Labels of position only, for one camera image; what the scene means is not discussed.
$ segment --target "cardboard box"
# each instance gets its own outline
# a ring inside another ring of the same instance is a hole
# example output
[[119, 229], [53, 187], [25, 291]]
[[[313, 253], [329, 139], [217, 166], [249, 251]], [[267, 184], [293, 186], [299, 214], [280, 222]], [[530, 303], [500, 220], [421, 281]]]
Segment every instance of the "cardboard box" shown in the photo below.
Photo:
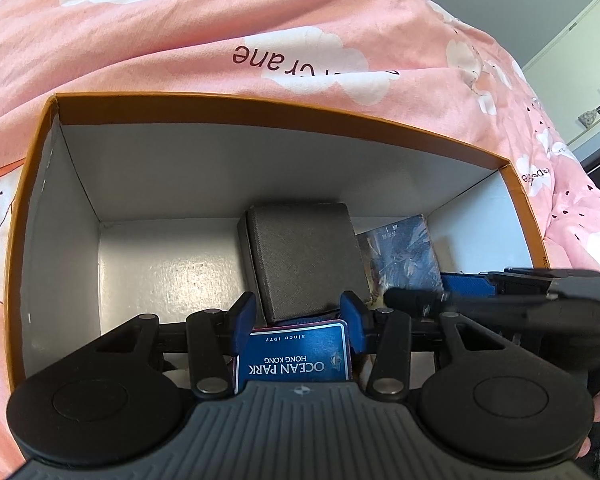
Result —
[[211, 94], [59, 94], [14, 200], [11, 386], [141, 312], [228, 308], [252, 204], [344, 202], [356, 232], [424, 214], [442, 271], [546, 266], [510, 162], [403, 124]]

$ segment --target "pink bedding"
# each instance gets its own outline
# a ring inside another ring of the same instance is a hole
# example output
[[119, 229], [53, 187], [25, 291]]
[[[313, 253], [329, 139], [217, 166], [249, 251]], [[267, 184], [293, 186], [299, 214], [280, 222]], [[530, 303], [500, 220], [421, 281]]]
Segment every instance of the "pink bedding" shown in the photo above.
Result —
[[59, 91], [265, 96], [462, 139], [513, 161], [552, 266], [600, 269], [600, 191], [516, 61], [429, 0], [1, 0], [0, 478], [22, 462], [4, 418], [10, 206]]

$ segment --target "black box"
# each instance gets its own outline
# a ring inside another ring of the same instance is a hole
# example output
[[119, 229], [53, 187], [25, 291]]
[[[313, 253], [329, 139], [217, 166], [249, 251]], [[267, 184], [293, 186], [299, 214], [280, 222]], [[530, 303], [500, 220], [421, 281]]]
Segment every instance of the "black box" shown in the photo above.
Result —
[[238, 235], [248, 287], [261, 305], [256, 326], [335, 310], [344, 290], [370, 299], [344, 204], [254, 206]]

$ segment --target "blue card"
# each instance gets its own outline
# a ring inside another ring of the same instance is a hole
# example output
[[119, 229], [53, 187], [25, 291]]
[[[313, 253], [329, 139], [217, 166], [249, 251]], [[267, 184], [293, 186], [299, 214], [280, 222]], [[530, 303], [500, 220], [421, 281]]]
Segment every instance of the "blue card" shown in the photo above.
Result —
[[251, 332], [235, 359], [235, 392], [247, 381], [316, 382], [350, 378], [347, 324], [323, 321]]

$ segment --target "round black disc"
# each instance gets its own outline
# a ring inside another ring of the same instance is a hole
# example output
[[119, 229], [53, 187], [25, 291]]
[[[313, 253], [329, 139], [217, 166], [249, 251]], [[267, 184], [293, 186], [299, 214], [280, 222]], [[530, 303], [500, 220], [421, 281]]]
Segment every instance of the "round black disc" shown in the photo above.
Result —
[[452, 450], [489, 465], [574, 458], [593, 419], [586, 388], [530, 354], [505, 353], [471, 352], [431, 376], [421, 420]]
[[92, 352], [21, 384], [7, 420], [25, 455], [68, 466], [120, 463], [165, 440], [180, 422], [177, 387], [132, 356]]

